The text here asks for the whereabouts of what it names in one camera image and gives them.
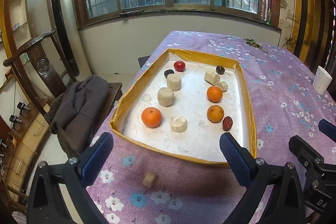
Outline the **red jujube date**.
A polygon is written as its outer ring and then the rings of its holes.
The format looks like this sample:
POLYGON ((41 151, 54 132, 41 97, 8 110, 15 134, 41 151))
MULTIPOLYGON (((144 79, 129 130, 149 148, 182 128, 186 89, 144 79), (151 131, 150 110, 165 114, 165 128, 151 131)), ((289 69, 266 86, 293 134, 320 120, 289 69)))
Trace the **red jujube date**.
POLYGON ((230 116, 226 116, 222 122, 223 131, 229 132, 233 126, 233 120, 230 116))

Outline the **small beige corn chunk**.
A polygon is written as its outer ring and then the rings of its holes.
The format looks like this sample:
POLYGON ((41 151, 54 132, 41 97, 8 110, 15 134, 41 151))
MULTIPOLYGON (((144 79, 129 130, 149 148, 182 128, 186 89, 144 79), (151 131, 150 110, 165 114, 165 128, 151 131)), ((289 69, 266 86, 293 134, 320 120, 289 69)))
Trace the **small beige corn chunk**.
POLYGON ((228 84, 225 81, 220 81, 216 84, 216 86, 222 91, 226 92, 228 91, 228 84))

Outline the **small orange mandarin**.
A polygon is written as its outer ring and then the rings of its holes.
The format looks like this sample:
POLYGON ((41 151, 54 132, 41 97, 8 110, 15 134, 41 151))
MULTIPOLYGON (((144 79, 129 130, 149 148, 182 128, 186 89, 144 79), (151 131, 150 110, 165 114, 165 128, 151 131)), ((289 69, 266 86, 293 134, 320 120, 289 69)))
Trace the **small orange mandarin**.
POLYGON ((207 89, 207 98, 211 102, 219 102, 223 97, 222 90, 217 86, 211 86, 207 89))

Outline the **dark round fruit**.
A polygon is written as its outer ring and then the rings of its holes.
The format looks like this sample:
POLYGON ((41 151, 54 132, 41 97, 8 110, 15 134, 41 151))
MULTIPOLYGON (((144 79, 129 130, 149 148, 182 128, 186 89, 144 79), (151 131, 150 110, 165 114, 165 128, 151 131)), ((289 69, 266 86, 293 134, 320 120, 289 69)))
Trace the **dark round fruit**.
POLYGON ((225 71, 226 71, 225 68, 221 65, 218 65, 216 67, 216 73, 219 74, 219 75, 223 75, 225 73, 225 71))

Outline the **large orange mandarin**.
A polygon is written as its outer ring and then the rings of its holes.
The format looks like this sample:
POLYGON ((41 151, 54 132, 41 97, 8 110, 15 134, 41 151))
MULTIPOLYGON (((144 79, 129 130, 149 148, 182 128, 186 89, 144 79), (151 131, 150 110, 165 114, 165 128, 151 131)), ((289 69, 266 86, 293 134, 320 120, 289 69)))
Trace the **large orange mandarin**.
POLYGON ((155 107, 148 107, 141 114, 142 122, 149 128, 158 127, 162 121, 161 112, 155 107))

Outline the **large beige corn piece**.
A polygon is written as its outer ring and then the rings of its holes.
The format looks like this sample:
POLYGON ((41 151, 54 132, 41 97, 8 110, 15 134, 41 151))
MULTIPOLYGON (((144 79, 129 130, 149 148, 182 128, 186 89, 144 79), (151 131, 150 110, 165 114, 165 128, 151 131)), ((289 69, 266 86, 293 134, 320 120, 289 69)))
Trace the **large beige corn piece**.
POLYGON ((173 90, 171 88, 160 88, 157 94, 157 100, 163 107, 171 106, 175 101, 173 90))

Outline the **red tomato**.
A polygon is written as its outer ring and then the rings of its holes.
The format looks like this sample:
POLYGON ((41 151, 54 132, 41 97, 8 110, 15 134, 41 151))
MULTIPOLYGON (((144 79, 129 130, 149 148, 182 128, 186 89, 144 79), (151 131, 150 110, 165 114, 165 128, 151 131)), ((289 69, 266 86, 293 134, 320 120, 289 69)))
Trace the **red tomato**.
POLYGON ((176 61, 174 63, 174 69, 177 71, 177 72, 184 72, 185 69, 186 69, 186 65, 183 61, 176 61))

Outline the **dark purple plum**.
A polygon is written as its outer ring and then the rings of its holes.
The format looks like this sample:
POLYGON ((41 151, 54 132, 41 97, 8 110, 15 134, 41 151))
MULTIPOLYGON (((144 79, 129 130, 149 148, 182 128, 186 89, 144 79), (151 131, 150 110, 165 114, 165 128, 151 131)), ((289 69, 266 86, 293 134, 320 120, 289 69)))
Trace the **dark purple plum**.
POLYGON ((170 74, 174 74, 174 71, 172 69, 167 69, 167 70, 164 71, 165 78, 167 78, 167 76, 170 75, 170 74))

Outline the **white dotted paper cup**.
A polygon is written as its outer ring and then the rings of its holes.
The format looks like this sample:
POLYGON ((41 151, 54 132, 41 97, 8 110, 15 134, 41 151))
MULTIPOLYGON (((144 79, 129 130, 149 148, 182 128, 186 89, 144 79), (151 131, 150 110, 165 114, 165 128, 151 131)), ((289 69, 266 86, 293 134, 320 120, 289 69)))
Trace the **white dotted paper cup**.
POLYGON ((333 78, 331 77, 331 75, 329 75, 329 73, 325 69, 323 69, 323 67, 318 66, 312 87, 318 95, 322 96, 329 87, 332 79, 333 78))

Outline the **grey jacket on chair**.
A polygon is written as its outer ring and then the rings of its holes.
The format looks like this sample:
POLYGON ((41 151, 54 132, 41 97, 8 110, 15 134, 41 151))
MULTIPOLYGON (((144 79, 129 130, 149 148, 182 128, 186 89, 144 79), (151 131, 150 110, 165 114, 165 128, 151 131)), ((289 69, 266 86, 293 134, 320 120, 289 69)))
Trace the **grey jacket on chair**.
POLYGON ((108 82, 89 76, 60 94, 44 115, 68 158, 80 156, 90 145, 108 95, 108 82))

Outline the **small tan cube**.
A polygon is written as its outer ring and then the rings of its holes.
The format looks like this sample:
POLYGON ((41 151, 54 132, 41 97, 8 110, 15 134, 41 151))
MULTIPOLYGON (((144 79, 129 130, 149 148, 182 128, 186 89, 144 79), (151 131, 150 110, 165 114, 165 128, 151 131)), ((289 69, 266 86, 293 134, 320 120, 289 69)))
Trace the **small tan cube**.
POLYGON ((151 189, 155 185, 157 180, 158 180, 158 177, 156 174, 147 172, 145 174, 145 177, 143 178, 142 184, 143 186, 151 189))

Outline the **green dried leaves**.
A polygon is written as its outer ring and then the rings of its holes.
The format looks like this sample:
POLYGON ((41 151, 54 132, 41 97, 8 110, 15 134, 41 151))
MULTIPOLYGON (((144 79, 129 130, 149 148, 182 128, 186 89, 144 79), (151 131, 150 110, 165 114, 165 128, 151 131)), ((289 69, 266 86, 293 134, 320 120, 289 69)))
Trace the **green dried leaves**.
POLYGON ((245 40, 245 42, 246 42, 247 45, 249 45, 251 47, 254 47, 254 48, 257 48, 257 49, 263 51, 264 53, 267 53, 267 51, 263 49, 262 44, 254 41, 254 39, 247 39, 247 38, 245 38, 244 40, 245 40))

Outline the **dark wooden chair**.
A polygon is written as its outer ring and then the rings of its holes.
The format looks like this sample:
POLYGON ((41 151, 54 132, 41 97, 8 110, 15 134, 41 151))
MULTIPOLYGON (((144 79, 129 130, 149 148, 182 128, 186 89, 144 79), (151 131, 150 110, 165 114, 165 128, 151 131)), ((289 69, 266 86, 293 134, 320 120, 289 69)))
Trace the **dark wooden chair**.
MULTIPOLYGON (((40 76, 42 81, 47 85, 51 93, 54 95, 55 100, 60 94, 64 93, 73 83, 78 81, 75 75, 72 72, 61 46, 55 39, 56 29, 53 28, 48 32, 43 32, 34 38, 30 39, 28 42, 25 42, 19 49, 8 59, 3 62, 5 67, 11 67, 15 73, 18 73, 18 68, 16 66, 16 61, 18 61, 23 54, 28 54, 29 59, 36 71, 40 76), (41 48, 41 42, 44 39, 50 38, 65 66, 66 72, 70 77, 70 84, 65 85, 61 77, 57 74, 56 70, 50 63, 48 57, 44 53, 44 50, 41 48)), ((122 84, 121 83, 108 83, 109 85, 109 95, 106 99, 106 102, 101 110, 99 120, 96 126, 96 132, 100 128, 103 121, 111 112, 114 103, 119 100, 122 96, 122 84)), ((30 90, 27 91, 27 94, 30 96, 34 106, 39 110, 39 112, 44 116, 47 111, 44 110, 43 106, 39 103, 37 96, 30 90)))

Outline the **yellow-rimmed white tray box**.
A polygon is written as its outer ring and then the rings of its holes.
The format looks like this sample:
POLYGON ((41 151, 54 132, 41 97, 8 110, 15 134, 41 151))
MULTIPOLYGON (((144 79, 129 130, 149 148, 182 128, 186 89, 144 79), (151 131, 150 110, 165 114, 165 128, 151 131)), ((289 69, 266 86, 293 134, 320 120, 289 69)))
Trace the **yellow-rimmed white tray box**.
POLYGON ((207 118, 207 110, 213 102, 207 98, 206 92, 211 85, 204 76, 206 71, 214 72, 218 65, 225 68, 221 80, 228 84, 228 91, 223 93, 218 105, 223 108, 224 115, 233 120, 231 135, 256 156, 256 124, 242 66, 234 59, 210 53, 172 48, 164 51, 120 99, 110 120, 112 131, 158 153, 199 164, 226 166, 227 161, 219 148, 222 124, 207 118), (158 103, 157 94, 160 88, 167 86, 164 71, 172 68, 176 61, 186 65, 184 72, 177 73, 182 80, 181 89, 174 93, 174 103, 163 107, 158 103), (143 124, 141 114, 148 107, 161 112, 162 121, 158 127, 149 128, 143 124), (187 119, 185 132, 171 130, 170 119, 176 115, 187 119))

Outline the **standing air conditioner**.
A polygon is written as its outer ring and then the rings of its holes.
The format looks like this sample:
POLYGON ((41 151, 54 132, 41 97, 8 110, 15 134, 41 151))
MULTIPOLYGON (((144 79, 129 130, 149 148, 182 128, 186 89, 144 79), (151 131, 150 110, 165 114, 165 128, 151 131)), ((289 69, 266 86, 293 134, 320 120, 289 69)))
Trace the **standing air conditioner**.
POLYGON ((72 0, 46 0, 52 28, 56 28, 56 41, 77 80, 92 75, 77 29, 72 0))

